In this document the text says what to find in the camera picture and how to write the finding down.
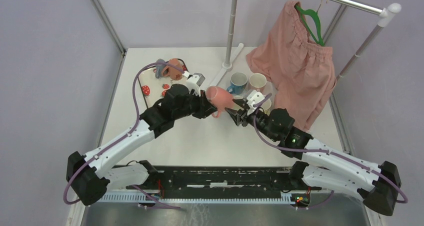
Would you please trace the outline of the salmon pink mug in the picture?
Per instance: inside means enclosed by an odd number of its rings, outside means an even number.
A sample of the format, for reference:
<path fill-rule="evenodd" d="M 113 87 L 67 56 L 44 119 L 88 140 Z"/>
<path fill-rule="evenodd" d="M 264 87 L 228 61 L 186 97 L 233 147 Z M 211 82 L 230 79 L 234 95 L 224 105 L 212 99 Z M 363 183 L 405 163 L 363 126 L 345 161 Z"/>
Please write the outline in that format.
<path fill-rule="evenodd" d="M 231 109 L 235 105 L 234 97 L 221 87 L 209 86 L 205 91 L 205 95 L 208 101 L 217 108 L 217 112 L 212 114 L 214 118 L 219 118 L 226 108 Z"/>

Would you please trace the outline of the blue mug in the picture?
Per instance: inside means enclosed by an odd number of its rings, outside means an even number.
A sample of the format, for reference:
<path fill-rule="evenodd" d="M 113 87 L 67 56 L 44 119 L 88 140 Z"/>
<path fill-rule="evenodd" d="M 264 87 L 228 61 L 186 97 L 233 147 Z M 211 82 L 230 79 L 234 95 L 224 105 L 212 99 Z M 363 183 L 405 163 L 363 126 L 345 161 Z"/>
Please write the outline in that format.
<path fill-rule="evenodd" d="M 230 86 L 226 89 L 232 95 L 241 95 L 248 83 L 247 76 L 242 72 L 235 72 L 230 77 Z"/>

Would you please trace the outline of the yellow mug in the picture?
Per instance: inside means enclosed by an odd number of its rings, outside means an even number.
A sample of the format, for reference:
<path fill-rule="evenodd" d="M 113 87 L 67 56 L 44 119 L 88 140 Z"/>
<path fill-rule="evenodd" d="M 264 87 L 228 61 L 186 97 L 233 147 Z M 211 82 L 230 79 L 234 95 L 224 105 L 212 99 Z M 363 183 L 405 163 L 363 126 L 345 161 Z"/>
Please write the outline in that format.
<path fill-rule="evenodd" d="M 262 105 L 261 108 L 266 114 L 269 114 L 272 110 L 272 101 L 268 98 Z"/>

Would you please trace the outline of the light pink mug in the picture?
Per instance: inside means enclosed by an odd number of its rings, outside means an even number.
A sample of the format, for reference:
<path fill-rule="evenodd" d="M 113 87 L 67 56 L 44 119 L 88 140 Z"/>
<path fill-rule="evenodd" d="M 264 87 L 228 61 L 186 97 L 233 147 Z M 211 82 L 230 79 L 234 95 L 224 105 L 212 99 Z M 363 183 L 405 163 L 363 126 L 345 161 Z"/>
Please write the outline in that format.
<path fill-rule="evenodd" d="M 261 73 L 254 73 L 248 79 L 248 89 L 263 93 L 267 85 L 267 78 Z"/>

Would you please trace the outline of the terracotta mug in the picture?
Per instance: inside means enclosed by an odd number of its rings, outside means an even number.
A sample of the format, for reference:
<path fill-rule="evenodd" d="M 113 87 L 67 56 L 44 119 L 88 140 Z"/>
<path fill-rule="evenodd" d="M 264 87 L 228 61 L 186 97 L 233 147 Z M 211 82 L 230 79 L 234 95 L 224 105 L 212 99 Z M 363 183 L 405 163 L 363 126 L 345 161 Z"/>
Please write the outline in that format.
<path fill-rule="evenodd" d="M 169 77 L 174 81 L 181 80 L 184 73 L 184 67 L 181 62 L 177 58 L 172 58 L 167 63 L 173 66 L 165 65 L 160 71 L 160 75 L 165 78 Z"/>

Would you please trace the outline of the grey-blue mug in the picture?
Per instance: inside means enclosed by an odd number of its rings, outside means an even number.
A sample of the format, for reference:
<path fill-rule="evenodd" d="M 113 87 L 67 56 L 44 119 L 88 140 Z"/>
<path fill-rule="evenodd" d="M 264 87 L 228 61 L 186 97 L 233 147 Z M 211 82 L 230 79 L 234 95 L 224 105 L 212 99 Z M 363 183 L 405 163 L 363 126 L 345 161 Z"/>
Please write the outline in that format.
<path fill-rule="evenodd" d="M 170 74 L 169 68 L 167 64 L 157 64 L 155 66 L 155 77 L 157 79 L 168 77 Z"/>

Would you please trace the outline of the black mug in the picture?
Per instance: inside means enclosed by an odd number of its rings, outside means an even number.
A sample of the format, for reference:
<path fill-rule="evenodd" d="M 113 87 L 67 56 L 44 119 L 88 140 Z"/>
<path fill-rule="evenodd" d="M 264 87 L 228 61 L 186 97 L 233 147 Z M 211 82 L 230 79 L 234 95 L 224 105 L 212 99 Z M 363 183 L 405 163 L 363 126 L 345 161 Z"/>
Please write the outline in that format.
<path fill-rule="evenodd" d="M 234 103 L 233 105 L 232 105 L 232 107 L 231 107 L 233 110 L 236 110 L 236 111 L 238 111 L 238 110 L 242 110 L 243 108 L 242 107 L 240 107 L 238 104 L 236 104 L 236 103 Z"/>

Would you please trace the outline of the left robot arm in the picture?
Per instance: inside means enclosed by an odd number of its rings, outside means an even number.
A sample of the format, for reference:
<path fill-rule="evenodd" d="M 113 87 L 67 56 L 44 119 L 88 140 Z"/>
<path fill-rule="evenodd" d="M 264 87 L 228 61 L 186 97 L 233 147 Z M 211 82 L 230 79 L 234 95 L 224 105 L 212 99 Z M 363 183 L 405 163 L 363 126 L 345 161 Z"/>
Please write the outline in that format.
<path fill-rule="evenodd" d="M 75 151 L 68 156 L 63 201 L 68 205 L 82 202 L 90 206 L 115 188 L 140 185 L 145 190 L 153 189 L 157 176 L 148 171 L 145 164 L 119 167 L 116 164 L 172 129 L 176 120 L 185 117 L 205 119 L 217 110 L 204 90 L 194 92 L 183 84 L 172 85 L 163 98 L 138 114 L 128 131 L 96 149 L 84 154 Z"/>

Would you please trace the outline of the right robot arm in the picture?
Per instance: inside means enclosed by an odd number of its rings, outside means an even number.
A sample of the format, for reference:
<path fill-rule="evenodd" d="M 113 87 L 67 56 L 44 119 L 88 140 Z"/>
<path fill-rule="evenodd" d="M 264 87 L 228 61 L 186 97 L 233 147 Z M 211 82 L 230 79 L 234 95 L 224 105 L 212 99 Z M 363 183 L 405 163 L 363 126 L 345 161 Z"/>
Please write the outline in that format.
<path fill-rule="evenodd" d="M 394 163 L 377 164 L 338 151 L 296 128 L 286 109 L 277 108 L 266 114 L 244 99 L 236 99 L 234 103 L 240 108 L 226 108 L 226 112 L 237 126 L 253 126 L 266 144 L 297 159 L 288 177 L 293 189 L 308 186 L 343 193 L 384 216 L 392 216 L 396 204 L 407 202 L 398 199 L 404 193 Z"/>

